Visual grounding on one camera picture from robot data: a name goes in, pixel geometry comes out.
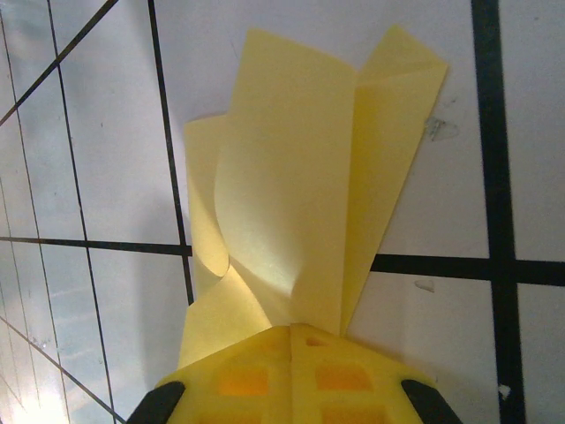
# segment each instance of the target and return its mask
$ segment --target paper fold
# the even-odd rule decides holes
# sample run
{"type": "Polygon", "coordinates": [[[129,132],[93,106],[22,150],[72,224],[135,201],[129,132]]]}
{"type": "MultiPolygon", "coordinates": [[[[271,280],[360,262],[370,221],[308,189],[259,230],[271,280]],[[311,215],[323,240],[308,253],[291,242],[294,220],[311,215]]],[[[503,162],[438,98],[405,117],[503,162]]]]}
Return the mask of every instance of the paper fold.
{"type": "Polygon", "coordinates": [[[446,70],[398,26],[359,73],[249,31],[230,111],[185,128],[198,298],[179,366],[272,325],[345,333],[446,70]]]}

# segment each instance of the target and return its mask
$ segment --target white tile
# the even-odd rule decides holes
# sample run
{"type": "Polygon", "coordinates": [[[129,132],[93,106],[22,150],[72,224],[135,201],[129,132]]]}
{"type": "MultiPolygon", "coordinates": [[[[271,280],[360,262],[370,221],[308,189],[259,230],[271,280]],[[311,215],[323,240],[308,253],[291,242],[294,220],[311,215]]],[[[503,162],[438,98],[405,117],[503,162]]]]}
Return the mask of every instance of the white tile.
{"type": "Polygon", "coordinates": [[[565,261],[565,3],[501,1],[516,256],[565,261]]]}
{"type": "Polygon", "coordinates": [[[23,334],[27,334],[18,275],[9,241],[0,241],[0,284],[4,296],[6,320],[23,334]]]}
{"type": "MultiPolygon", "coordinates": [[[[449,76],[433,114],[456,125],[458,134],[423,141],[382,252],[488,255],[471,8],[467,3],[253,0],[227,4],[176,0],[157,2],[156,8],[178,152],[184,152],[184,122],[229,107],[248,27],[274,31],[361,66],[384,32],[400,23],[449,62],[449,76]]],[[[177,162],[177,169],[180,174],[185,167],[177,162]]]]}
{"type": "Polygon", "coordinates": [[[64,377],[71,424],[111,424],[112,416],[69,378],[64,377]]]}
{"type": "Polygon", "coordinates": [[[105,0],[83,0],[69,7],[67,0],[51,0],[56,45],[59,51],[71,42],[104,3],[105,0]]]}
{"type": "Polygon", "coordinates": [[[44,246],[43,260],[61,365],[109,403],[87,251],[80,247],[44,246]]]}
{"type": "Polygon", "coordinates": [[[34,416],[35,422],[68,422],[61,371],[36,350],[32,350],[32,357],[40,400],[40,408],[34,416]]]}
{"type": "Polygon", "coordinates": [[[3,402],[3,407],[9,410],[8,414],[10,414],[11,417],[11,420],[6,422],[5,424],[19,424],[21,422],[28,422],[27,413],[16,397],[16,393],[11,390],[11,388],[8,387],[8,385],[6,385],[2,380],[0,380],[0,386],[4,387],[5,390],[5,403],[3,402]]]}
{"type": "Polygon", "coordinates": [[[0,361],[2,362],[2,377],[4,382],[19,398],[18,375],[16,362],[12,353],[12,334],[4,322],[0,322],[0,361]]]}
{"type": "Polygon", "coordinates": [[[57,345],[39,245],[14,243],[13,248],[18,265],[22,302],[26,312],[27,336],[32,343],[57,360],[57,345]]]}
{"type": "Polygon", "coordinates": [[[30,346],[15,331],[10,329],[10,332],[21,404],[29,413],[37,411],[39,409],[39,391],[35,383],[35,368],[30,346]]]}
{"type": "Polygon", "coordinates": [[[565,287],[518,289],[526,418],[565,422],[565,287]]]}
{"type": "Polygon", "coordinates": [[[0,126],[0,178],[13,237],[37,237],[26,163],[14,113],[0,126]]]}
{"type": "Polygon", "coordinates": [[[14,105],[13,92],[11,91],[10,66],[6,56],[6,47],[0,42],[0,117],[3,117],[14,105]]]}
{"type": "Polygon", "coordinates": [[[9,1],[2,7],[2,21],[20,98],[55,59],[47,2],[9,1]]]}
{"type": "Polygon", "coordinates": [[[116,4],[62,70],[88,237],[178,243],[147,4],[116,4]]]}
{"type": "Polygon", "coordinates": [[[371,273],[349,335],[434,378],[463,422],[499,422],[488,282],[371,273]]]}
{"type": "Polygon", "coordinates": [[[19,117],[40,237],[83,239],[56,72],[22,104],[19,117]]]}
{"type": "Polygon", "coordinates": [[[180,257],[93,249],[116,412],[128,417],[177,368],[186,300],[180,257]]]}

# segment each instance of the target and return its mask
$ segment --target yellow paper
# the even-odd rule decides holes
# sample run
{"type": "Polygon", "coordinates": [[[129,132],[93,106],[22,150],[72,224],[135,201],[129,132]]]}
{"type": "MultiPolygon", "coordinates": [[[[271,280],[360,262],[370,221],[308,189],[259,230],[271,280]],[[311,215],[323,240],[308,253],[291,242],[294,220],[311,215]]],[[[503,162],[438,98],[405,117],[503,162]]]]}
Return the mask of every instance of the yellow paper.
{"type": "Polygon", "coordinates": [[[273,325],[345,332],[446,70],[397,26],[359,73],[249,31],[230,111],[185,128],[199,297],[181,364],[273,325]]]}
{"type": "Polygon", "coordinates": [[[355,311],[447,69],[431,50],[393,26],[359,74],[342,334],[355,311]]]}

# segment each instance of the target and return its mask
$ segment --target yellow plastic object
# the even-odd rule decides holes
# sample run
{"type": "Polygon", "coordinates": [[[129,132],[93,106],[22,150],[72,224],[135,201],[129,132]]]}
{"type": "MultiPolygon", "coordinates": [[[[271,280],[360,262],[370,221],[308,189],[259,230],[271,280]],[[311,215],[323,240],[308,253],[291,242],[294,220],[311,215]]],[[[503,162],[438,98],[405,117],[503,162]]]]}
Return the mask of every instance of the yellow plastic object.
{"type": "Polygon", "coordinates": [[[421,424],[401,381],[419,371],[314,327],[273,327],[169,375],[169,424],[421,424]]]}
{"type": "Polygon", "coordinates": [[[398,26],[361,72],[249,31],[230,111],[185,128],[198,298],[179,367],[277,325],[345,334],[446,70],[398,26]]]}

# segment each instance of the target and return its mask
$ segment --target tiled floor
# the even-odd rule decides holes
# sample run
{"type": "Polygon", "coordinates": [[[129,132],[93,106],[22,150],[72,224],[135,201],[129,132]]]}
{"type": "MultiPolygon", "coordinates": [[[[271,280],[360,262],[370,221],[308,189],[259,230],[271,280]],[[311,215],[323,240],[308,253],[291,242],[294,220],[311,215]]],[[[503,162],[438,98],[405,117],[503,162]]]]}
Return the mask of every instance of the tiled floor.
{"type": "Polygon", "coordinates": [[[1,422],[124,422],[175,369],[182,125],[227,109],[246,29],[359,66],[393,23],[450,63],[452,131],[422,141],[350,335],[463,422],[564,422],[565,3],[479,3],[0,2],[1,422]]]}

